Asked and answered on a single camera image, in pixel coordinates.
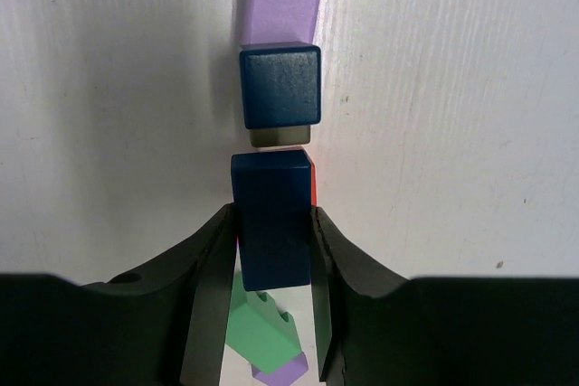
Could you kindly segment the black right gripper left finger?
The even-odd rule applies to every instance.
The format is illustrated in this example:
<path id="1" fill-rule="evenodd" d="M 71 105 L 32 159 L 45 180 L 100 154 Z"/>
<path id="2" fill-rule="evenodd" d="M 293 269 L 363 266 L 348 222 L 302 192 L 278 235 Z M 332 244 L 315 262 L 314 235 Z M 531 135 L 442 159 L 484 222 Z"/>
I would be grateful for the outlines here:
<path id="1" fill-rule="evenodd" d="M 235 265 L 235 213 L 107 282 L 1 277 L 4 385 L 216 385 Z"/>

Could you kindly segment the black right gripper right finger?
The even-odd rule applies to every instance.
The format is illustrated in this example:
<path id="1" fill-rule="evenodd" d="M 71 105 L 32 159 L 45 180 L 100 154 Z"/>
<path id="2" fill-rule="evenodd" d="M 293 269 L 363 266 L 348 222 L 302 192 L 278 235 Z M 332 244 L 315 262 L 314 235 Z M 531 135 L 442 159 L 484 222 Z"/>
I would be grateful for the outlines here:
<path id="1" fill-rule="evenodd" d="M 575 385 L 574 278 L 407 279 L 311 211 L 318 376 L 328 385 Z"/>

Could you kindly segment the purple wood block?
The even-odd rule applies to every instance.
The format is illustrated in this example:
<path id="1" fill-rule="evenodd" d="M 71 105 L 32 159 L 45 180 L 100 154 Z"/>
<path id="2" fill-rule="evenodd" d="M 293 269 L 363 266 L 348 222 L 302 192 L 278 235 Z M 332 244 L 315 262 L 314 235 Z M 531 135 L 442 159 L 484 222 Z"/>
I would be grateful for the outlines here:
<path id="1" fill-rule="evenodd" d="M 312 44 L 320 0 L 243 0 L 241 46 L 303 42 Z"/>
<path id="2" fill-rule="evenodd" d="M 306 354 L 301 352 L 275 372 L 265 373 L 252 366 L 252 377 L 268 386 L 290 386 L 308 371 Z"/>

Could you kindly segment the green wood block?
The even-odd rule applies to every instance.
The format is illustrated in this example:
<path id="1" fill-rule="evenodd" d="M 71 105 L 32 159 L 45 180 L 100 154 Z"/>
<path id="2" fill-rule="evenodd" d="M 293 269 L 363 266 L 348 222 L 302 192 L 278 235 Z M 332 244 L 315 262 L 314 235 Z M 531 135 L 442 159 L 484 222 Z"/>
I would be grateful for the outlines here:
<path id="1" fill-rule="evenodd" d="M 293 316 L 268 293 L 245 290 L 240 272 L 233 278 L 225 342 L 266 374 L 302 352 Z"/>

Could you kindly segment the red wood block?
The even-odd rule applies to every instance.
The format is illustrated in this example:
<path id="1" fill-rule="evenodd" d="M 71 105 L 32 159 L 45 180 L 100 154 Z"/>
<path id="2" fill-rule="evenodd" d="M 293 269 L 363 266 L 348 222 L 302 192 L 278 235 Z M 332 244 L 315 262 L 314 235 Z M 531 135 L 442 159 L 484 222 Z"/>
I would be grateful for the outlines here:
<path id="1" fill-rule="evenodd" d="M 311 193 L 311 204 L 313 206 L 318 206 L 318 188 L 317 188 L 317 171 L 316 171 L 316 166 L 314 164 L 314 161 L 312 160 L 311 156 L 307 153 L 307 151 L 305 149 L 304 153 L 306 154 L 306 157 L 308 158 L 308 161 L 310 163 L 310 193 Z"/>

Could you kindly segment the dark blue long block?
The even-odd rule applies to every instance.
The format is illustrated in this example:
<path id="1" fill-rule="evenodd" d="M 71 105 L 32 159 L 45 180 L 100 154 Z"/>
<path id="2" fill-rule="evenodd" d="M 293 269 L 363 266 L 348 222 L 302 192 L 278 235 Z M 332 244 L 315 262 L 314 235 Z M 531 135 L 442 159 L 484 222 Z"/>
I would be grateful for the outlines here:
<path id="1" fill-rule="evenodd" d="M 233 155 L 231 178 L 244 288 L 309 284 L 311 162 L 306 152 Z"/>

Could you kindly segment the brown wood block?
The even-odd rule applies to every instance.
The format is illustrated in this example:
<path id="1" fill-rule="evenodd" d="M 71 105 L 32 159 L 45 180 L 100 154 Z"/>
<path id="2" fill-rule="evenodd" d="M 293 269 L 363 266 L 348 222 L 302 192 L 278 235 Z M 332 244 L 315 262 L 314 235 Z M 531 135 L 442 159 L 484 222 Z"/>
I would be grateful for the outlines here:
<path id="1" fill-rule="evenodd" d="M 272 127 L 249 130 L 250 141 L 257 149 L 297 148 L 310 142 L 311 126 Z"/>

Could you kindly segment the blue cube block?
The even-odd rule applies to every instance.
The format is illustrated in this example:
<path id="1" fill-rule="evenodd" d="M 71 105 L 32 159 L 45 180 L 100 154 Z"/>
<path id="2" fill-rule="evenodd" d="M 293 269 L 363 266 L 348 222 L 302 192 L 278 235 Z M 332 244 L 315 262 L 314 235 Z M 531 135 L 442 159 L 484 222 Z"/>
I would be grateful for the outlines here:
<path id="1" fill-rule="evenodd" d="M 321 120 L 321 50 L 304 42 L 252 44 L 239 53 L 244 125 L 299 127 Z"/>

